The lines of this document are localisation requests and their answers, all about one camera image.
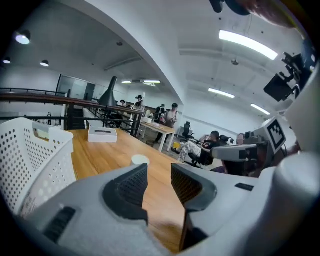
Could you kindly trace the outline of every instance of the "smoke detector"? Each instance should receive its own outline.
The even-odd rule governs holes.
[[[236,59],[231,60],[232,65],[238,66],[239,62]]]

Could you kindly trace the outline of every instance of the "white cup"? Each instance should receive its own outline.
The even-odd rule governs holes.
[[[130,163],[131,166],[141,165],[141,164],[149,165],[150,164],[149,158],[142,154],[136,154],[133,157],[131,157],[131,163]]]

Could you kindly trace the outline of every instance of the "white plastic basket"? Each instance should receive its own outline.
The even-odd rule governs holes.
[[[26,216],[76,181],[73,137],[26,118],[0,125],[0,187],[14,214]]]

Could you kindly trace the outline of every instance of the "gray floor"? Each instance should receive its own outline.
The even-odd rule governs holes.
[[[144,135],[144,138],[142,138],[140,135],[138,135],[138,140],[144,142],[144,143],[147,143],[147,141],[155,141],[156,137],[158,136],[158,133],[151,130],[151,129],[146,129],[145,131],[145,135]],[[158,150],[159,147],[160,147],[160,142],[161,140],[159,141],[159,143],[155,143],[153,148]],[[168,147],[168,143],[170,142],[170,137],[167,139],[167,143],[165,143],[163,145],[163,149],[162,149],[162,153],[173,158],[173,159],[178,159],[179,155],[172,152],[171,149],[169,151],[167,151],[167,147]],[[173,139],[173,142],[181,142],[181,138],[176,138],[174,137]],[[187,156],[187,158],[185,159],[186,161],[188,162],[191,162],[191,159]],[[205,169],[206,170],[211,170],[211,169],[214,169],[215,167],[219,167],[219,166],[222,166],[222,162],[218,159],[214,159],[213,161],[213,164],[212,165],[209,165],[209,166],[206,166]]]

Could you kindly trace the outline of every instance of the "tissue box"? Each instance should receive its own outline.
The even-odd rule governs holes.
[[[88,132],[88,142],[116,143],[118,135],[115,129],[90,127]]]
[[[142,122],[147,123],[147,124],[151,124],[152,119],[151,118],[147,118],[147,117],[142,117]]]

